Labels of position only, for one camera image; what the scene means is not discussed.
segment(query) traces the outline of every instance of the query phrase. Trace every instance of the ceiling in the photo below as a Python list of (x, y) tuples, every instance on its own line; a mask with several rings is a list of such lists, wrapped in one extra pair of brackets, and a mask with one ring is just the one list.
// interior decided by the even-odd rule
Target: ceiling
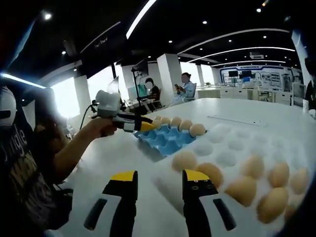
[[(77, 60), (82, 61), (82, 66), (77, 72), (72, 69), (64, 72), (65, 75), (85, 74), (90, 77), (112, 62), (121, 63), (122, 66), (133, 65), (148, 56), (155, 60), (164, 53), (186, 53), (203, 57), (246, 47), (273, 46), (295, 49), (291, 34), (288, 33), (292, 26), (284, 21), (290, 12), (285, 0), (270, 0), (262, 7), (261, 13), (256, 9), (261, 7), (263, 0), (157, 0), (127, 39), (127, 30), (146, 2), (90, 0), (89, 3), (55, 1), (49, 4), (43, 10), (50, 12), (52, 18), (44, 21), (42, 17), (38, 17), (29, 40), (8, 69), (8, 73), (41, 83), (40, 79), (49, 72)], [(114, 24), (116, 26), (86, 48), (92, 40)], [(194, 47), (225, 34), (262, 28), (288, 32), (240, 33)], [(65, 40), (72, 50), (67, 49), (67, 53), (62, 55)], [(195, 63), (212, 66), (247, 61), (251, 60), (250, 52), (267, 55), (264, 60), (284, 61), (282, 65), (288, 67), (300, 66), (296, 52), (279, 49), (234, 51), (206, 57), (209, 64), (204, 60), (196, 60)], [(190, 60), (192, 58), (180, 54), (180, 61)], [(15, 87), (19, 94), (31, 88), (20, 83), (16, 83)]]

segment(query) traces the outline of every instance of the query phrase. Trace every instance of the white pillar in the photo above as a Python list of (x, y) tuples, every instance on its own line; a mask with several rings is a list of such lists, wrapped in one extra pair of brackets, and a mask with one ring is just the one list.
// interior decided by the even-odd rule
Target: white pillar
[(213, 77), (214, 77), (214, 83), (215, 84), (222, 83), (220, 70), (217, 68), (212, 68), (212, 73), (213, 73)]
[(310, 75), (310, 73), (307, 71), (306, 65), (305, 65), (305, 59), (308, 57), (307, 51), (304, 48), (303, 42), (302, 42), (302, 36), (299, 31), (293, 31), (292, 33), (292, 40), (296, 48), (296, 52), (298, 55), (298, 58), (300, 60), (302, 73), (303, 73), (303, 80), (304, 85), (308, 85), (311, 80), (313, 80), (313, 77)]
[(175, 84), (181, 85), (181, 66), (178, 55), (164, 54), (157, 59), (162, 91), (160, 100), (163, 104), (168, 104), (174, 99)]
[(84, 114), (85, 110), (91, 104), (87, 76), (81, 76), (74, 79), (77, 99), (80, 108), (80, 114)]
[(204, 86), (204, 77), (203, 77), (201, 65), (197, 65), (197, 73), (198, 73), (198, 78), (199, 78), (199, 82), (201, 86)]

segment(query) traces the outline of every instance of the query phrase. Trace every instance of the egg tray cavity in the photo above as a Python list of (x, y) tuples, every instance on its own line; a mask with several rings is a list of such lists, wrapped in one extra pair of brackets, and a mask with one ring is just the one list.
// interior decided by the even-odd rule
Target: egg tray cavity
[(169, 127), (168, 124), (163, 124), (160, 129), (148, 132), (135, 132), (134, 136), (147, 143), (151, 148), (157, 149), (163, 157), (174, 154), (201, 137), (192, 137), (188, 130), (180, 132), (178, 127)]

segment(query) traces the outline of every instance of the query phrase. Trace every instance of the chair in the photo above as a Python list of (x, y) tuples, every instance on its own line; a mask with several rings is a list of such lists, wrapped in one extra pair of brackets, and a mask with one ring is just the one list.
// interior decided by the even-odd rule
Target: chair
[(190, 101), (194, 101), (195, 100), (195, 95), (196, 95), (196, 90), (197, 90), (197, 84), (194, 83), (194, 93), (193, 93), (193, 96), (192, 97), (185, 97), (182, 99), (182, 102), (183, 103), (187, 103), (187, 102), (190, 102)]

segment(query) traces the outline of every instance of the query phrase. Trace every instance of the brown egg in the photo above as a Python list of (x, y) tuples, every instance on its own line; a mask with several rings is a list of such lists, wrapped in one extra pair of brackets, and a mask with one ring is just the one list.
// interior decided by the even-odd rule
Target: brown egg
[(197, 164), (197, 157), (193, 152), (181, 151), (173, 157), (172, 169), (177, 172), (182, 172), (184, 169), (195, 170)]
[(263, 196), (257, 206), (258, 220), (268, 224), (274, 221), (287, 206), (288, 192), (285, 188), (272, 189)]
[(284, 187), (290, 176), (290, 169), (286, 162), (277, 163), (268, 175), (268, 181), (273, 188)]
[(162, 117), (162, 118), (161, 118), (161, 123), (162, 123), (162, 124), (170, 124), (170, 123), (171, 123), (171, 121), (170, 121), (170, 119), (169, 119), (169, 118)]
[(306, 190), (307, 184), (308, 171), (306, 168), (300, 168), (290, 179), (290, 185), (295, 194), (302, 194)]
[(197, 166), (196, 171), (199, 171), (203, 174), (206, 174), (209, 179), (212, 181), (216, 189), (219, 189), (219, 187), (224, 182), (224, 177), (222, 175), (221, 170), (213, 165), (212, 163), (202, 163)]
[(204, 135), (205, 132), (205, 127), (202, 124), (194, 124), (189, 129), (189, 133), (192, 137)]
[(161, 128), (161, 120), (154, 120), (152, 122), (152, 125), (154, 125), (156, 127), (156, 129), (160, 129)]
[(241, 173), (244, 176), (250, 176), (259, 179), (264, 172), (265, 166), (261, 156), (252, 154), (250, 158), (242, 165)]
[(291, 219), (291, 216), (295, 213), (296, 207), (294, 205), (288, 205), (285, 209), (285, 214), (284, 214), (284, 220), (285, 222), (289, 221)]
[(180, 124), (181, 124), (181, 121), (182, 119), (180, 119), (179, 117), (174, 117), (172, 120), (171, 120), (171, 126), (175, 126), (175, 127), (179, 127)]
[(241, 177), (230, 184), (225, 193), (235, 199), (243, 206), (250, 206), (256, 196), (257, 183), (252, 177)]
[(179, 131), (189, 130), (192, 124), (193, 123), (190, 120), (183, 120), (179, 126)]

